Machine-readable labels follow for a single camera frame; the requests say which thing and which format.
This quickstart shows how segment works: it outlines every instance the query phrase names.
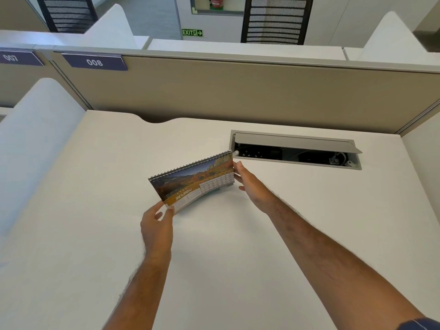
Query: calendar page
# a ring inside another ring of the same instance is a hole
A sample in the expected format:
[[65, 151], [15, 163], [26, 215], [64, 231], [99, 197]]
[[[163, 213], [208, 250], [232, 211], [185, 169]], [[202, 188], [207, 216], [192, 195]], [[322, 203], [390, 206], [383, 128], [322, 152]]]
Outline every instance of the calendar page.
[[215, 189], [234, 183], [232, 150], [164, 172], [148, 179], [175, 213]]

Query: gray metal flap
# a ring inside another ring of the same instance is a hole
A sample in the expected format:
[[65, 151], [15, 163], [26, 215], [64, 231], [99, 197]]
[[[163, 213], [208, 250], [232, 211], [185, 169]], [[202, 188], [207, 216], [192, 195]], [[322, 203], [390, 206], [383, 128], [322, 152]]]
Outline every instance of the gray metal flap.
[[294, 135], [269, 135], [255, 133], [235, 133], [235, 142], [249, 145], [327, 150], [331, 152], [362, 153], [350, 140], [329, 138], [307, 138]]

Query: fire extinguisher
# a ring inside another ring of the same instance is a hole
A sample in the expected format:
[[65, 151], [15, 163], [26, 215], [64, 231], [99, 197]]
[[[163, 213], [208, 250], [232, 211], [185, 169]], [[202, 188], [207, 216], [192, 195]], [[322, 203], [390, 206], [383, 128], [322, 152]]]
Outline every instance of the fire extinguisher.
[[223, 0], [209, 0], [211, 10], [223, 10]]

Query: person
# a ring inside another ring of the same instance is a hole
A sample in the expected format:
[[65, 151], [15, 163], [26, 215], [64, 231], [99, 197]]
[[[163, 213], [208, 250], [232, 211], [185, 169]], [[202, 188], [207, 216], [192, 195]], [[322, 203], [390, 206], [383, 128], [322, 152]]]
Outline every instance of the person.
[[[241, 162], [235, 179], [267, 214], [338, 330], [432, 330], [425, 316], [396, 288], [349, 250], [325, 235], [273, 194]], [[151, 329], [165, 285], [173, 243], [173, 207], [161, 221], [160, 201], [141, 221], [146, 254], [104, 330]]]

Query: blue sleeve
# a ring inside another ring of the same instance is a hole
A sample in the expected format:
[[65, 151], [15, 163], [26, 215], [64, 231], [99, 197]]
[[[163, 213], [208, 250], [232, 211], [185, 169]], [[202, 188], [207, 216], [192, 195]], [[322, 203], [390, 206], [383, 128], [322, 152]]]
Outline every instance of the blue sleeve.
[[414, 319], [402, 323], [397, 330], [440, 330], [440, 323], [432, 319]]

